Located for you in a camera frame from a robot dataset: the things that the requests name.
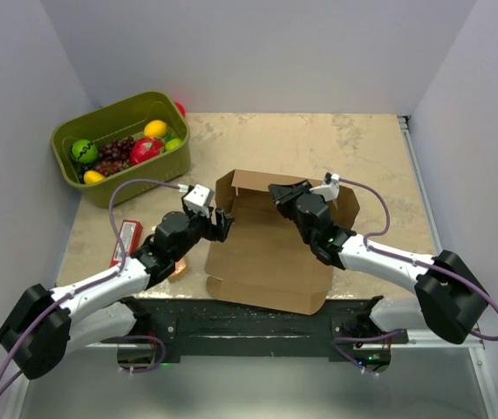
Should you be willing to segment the brown cardboard box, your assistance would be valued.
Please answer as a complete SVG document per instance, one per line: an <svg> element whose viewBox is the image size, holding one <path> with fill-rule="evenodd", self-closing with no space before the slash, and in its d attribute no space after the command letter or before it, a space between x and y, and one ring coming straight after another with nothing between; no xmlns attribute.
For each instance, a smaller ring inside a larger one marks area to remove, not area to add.
<svg viewBox="0 0 498 419"><path fill-rule="evenodd" d="M218 208L233 216L225 242L213 242L205 264L206 288L220 301L311 315L324 304L333 269L322 264L282 217L270 184L295 176L235 169L215 183Z"/></svg>

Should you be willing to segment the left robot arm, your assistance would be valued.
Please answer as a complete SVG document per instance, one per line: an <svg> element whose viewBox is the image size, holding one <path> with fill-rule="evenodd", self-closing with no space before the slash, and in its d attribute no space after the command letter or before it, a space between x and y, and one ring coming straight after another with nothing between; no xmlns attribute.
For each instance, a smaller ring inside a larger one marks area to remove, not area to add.
<svg viewBox="0 0 498 419"><path fill-rule="evenodd" d="M215 220L191 209L167 213L154 234L120 264L73 285L27 288L0 327L0 344L24 376L35 380L64 358L70 331L120 299L157 285L201 239L224 242L234 218L211 209Z"/></svg>

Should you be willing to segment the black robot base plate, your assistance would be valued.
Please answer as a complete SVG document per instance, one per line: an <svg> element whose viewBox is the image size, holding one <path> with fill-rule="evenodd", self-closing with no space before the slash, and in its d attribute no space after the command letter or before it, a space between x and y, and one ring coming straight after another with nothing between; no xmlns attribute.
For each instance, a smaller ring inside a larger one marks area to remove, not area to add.
<svg viewBox="0 0 498 419"><path fill-rule="evenodd" d="M409 341L406 332L389 336L368 319L377 297L329 299L312 315L214 299L123 301L135 322L114 341L121 367L178 363L187 356L314 357L354 358L379 373L390 364L392 346Z"/></svg>

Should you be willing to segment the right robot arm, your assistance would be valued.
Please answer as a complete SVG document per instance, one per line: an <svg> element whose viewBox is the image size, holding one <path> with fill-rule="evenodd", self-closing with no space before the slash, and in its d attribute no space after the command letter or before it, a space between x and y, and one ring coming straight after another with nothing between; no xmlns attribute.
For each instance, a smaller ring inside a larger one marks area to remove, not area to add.
<svg viewBox="0 0 498 419"><path fill-rule="evenodd" d="M358 321L360 337L379 342L397 329L426 328L461 344L489 305L489 296L463 260L451 251L433 256L377 244L334 220L329 204L339 198L341 179L327 174L318 186L303 180L270 184L279 213L291 220L304 243L323 264L358 271L397 285L416 297L411 305L386 299Z"/></svg>

